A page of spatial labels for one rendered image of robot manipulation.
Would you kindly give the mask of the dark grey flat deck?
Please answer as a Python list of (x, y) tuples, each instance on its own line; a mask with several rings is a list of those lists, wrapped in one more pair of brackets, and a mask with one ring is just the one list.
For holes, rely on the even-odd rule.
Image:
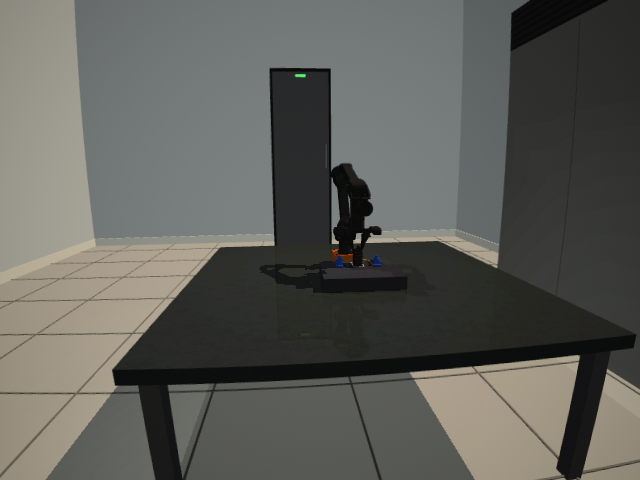
[(378, 255), (362, 266), (343, 261), (319, 262), (324, 292), (407, 290), (407, 276), (391, 261), (380, 260)]

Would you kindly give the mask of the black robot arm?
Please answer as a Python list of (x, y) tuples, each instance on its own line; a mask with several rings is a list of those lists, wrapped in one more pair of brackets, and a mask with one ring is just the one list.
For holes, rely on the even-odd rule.
[[(350, 229), (350, 214), (369, 216), (373, 212), (373, 205), (368, 201), (371, 199), (369, 187), (363, 179), (358, 178), (352, 164), (349, 163), (340, 163), (334, 167), (331, 176), (338, 190), (340, 220), (337, 227)], [(339, 241), (338, 254), (353, 254), (348, 238), (344, 235), (335, 236), (335, 240)]]

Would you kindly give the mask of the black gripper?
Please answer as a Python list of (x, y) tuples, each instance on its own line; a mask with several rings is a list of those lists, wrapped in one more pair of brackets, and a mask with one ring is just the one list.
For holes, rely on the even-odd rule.
[(333, 234), (335, 236), (345, 236), (348, 238), (350, 243), (352, 252), (354, 252), (353, 245), (353, 236), (352, 233), (363, 233), (361, 234), (361, 246), (360, 248), (363, 250), (366, 241), (369, 237), (371, 237), (371, 233), (374, 235), (382, 235), (382, 229), (378, 226), (370, 226), (369, 228), (365, 228), (365, 216), (359, 214), (350, 214), (350, 229), (344, 229), (344, 227), (334, 227)]

